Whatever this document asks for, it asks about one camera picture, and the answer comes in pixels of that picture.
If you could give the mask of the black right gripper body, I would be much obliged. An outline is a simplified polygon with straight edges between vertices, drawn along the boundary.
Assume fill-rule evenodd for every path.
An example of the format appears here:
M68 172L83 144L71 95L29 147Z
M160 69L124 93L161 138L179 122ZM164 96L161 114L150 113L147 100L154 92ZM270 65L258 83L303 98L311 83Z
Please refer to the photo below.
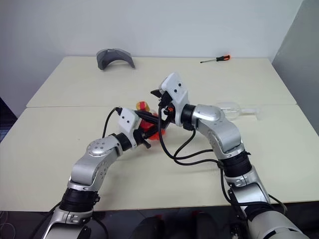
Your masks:
M164 91L163 93L159 91L159 110L158 114L160 117L162 115L166 115L168 117L174 117L175 116L175 107L172 104L172 97L167 91Z

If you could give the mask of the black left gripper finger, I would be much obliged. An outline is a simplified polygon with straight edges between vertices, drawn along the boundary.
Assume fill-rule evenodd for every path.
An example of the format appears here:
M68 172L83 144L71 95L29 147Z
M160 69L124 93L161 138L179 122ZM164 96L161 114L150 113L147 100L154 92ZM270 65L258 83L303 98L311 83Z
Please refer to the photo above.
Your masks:
M142 137L143 139L159 140L158 129L155 126L145 128Z
M157 124L159 122L159 117L156 115L153 115L150 112L145 111L135 111L135 113L138 115L139 118L145 120L146 122Z

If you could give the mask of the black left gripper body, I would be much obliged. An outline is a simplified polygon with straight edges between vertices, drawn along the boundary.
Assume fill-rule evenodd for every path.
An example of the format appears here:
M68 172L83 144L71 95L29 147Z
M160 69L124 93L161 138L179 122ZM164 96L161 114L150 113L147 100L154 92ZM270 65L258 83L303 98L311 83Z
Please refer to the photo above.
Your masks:
M150 143L147 142L147 139L150 138L151 133L144 131L141 126L138 126L137 129L133 132L133 137L137 146L144 145L147 149L151 148Z

